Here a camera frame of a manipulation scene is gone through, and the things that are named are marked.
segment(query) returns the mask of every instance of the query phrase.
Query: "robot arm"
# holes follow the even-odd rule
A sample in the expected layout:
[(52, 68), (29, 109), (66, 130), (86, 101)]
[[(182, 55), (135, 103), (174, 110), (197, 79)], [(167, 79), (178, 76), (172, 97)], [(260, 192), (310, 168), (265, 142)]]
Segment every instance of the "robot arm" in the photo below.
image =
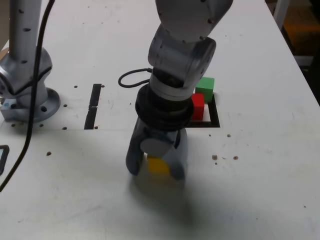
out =
[(161, 159), (170, 175), (186, 175), (187, 132), (194, 106), (192, 93), (206, 72), (216, 49), (209, 38), (233, 0), (155, 0), (161, 24), (151, 43), (153, 66), (149, 84), (137, 95), (138, 119), (126, 156), (137, 175), (144, 153)]
[(161, 24), (178, 41), (207, 37), (233, 0), (155, 0)]

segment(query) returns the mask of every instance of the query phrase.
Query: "cable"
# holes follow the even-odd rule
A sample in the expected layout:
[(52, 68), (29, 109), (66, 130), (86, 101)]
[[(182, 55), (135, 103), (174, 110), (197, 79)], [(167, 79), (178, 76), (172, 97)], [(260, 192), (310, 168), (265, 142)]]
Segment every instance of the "cable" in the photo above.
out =
[(150, 79), (147, 79), (147, 80), (144, 80), (144, 81), (141, 81), (141, 82), (138, 82), (138, 83), (135, 83), (135, 84), (132, 84), (132, 85), (124, 85), (123, 83), (121, 83), (122, 79), (130, 74), (136, 74), (136, 73), (141, 73), (141, 72), (148, 72), (148, 73), (152, 73), (152, 69), (151, 68), (143, 68), (143, 69), (138, 69), (138, 70), (133, 70), (133, 71), (129, 71), (125, 74), (123, 74), (119, 80), (118, 80), (118, 84), (123, 87), (123, 88), (126, 88), (126, 89), (130, 89), (130, 88), (135, 88), (135, 87), (138, 87), (142, 84), (147, 84)]
[(48, 17), (50, 14), (50, 11), (55, 3), (55, 0), (49, 0), (46, 9), (43, 14), (40, 31), (39, 31), (39, 37), (38, 37), (38, 43), (36, 46), (35, 51), (35, 61), (34, 61), (34, 68), (33, 68), (33, 79), (32, 79), (32, 89), (31, 89), (31, 100), (30, 100), (30, 110), (29, 110), (29, 121), (28, 121), (28, 127), (25, 137), (25, 142), (23, 149), (16, 160), (15, 164), (13, 165), (12, 169), (10, 170), (9, 174), (4, 179), (3, 183), (0, 185), (0, 193), (3, 191), (3, 189), (6, 187), (8, 182), (10, 181), (11, 177), (14, 175), (15, 171), (19, 167), (20, 163), (24, 159), (26, 152), (28, 150), (31, 136), (32, 136), (32, 128), (34, 124), (34, 116), (35, 116), (35, 104), (36, 104), (36, 97), (37, 97), (37, 88), (38, 88), (38, 75), (39, 75), (39, 66), (40, 66), (40, 59), (41, 59), (41, 51), (42, 51), (42, 44), (44, 40), (45, 35), (45, 29), (48, 21)]

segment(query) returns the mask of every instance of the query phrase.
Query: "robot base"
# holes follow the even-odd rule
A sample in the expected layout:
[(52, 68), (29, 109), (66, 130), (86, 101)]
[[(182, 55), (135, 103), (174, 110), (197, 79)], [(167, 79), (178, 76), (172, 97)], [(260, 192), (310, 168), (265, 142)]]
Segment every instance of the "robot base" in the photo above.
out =
[[(48, 92), (47, 100), (43, 104), (35, 106), (33, 118), (33, 121), (35, 123), (50, 118), (58, 111), (60, 107), (59, 94), (51, 88), (47, 88), (46, 90)], [(30, 109), (27, 107), (19, 106), (16, 99), (6, 99), (3, 105), (0, 107), (0, 111), (4, 119), (8, 122), (28, 122), (29, 110)]]

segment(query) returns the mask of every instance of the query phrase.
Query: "white table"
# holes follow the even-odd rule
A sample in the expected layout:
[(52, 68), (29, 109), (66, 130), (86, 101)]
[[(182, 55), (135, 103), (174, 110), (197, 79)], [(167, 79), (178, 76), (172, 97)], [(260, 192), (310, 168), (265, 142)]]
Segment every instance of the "white table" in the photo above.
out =
[[(235, 0), (211, 34), (205, 75), (216, 81), (221, 128), (187, 130), (184, 188), (132, 178), (125, 157), (139, 88), (117, 79), (149, 66), (158, 25), (152, 0), (56, 1), (46, 84), (68, 106), (35, 125), (0, 196), (0, 239), (319, 239), (320, 109), (263, 0)], [(93, 84), (105, 85), (98, 129), (83, 130)], [(25, 140), (26, 125), (11, 124), (0, 128), (10, 147), (1, 180)]]

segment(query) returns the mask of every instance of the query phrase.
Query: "black tape marking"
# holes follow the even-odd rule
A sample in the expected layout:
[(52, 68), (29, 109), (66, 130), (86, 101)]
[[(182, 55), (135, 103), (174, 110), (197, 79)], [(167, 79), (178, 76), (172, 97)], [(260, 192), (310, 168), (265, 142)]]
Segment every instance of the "black tape marking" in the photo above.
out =
[(94, 129), (102, 84), (93, 84), (84, 130)]
[(7, 157), (10, 151), (10, 148), (8, 145), (0, 146), (0, 150), (3, 150), (1, 158), (0, 158), (0, 176), (4, 173), (5, 165), (7, 162)]

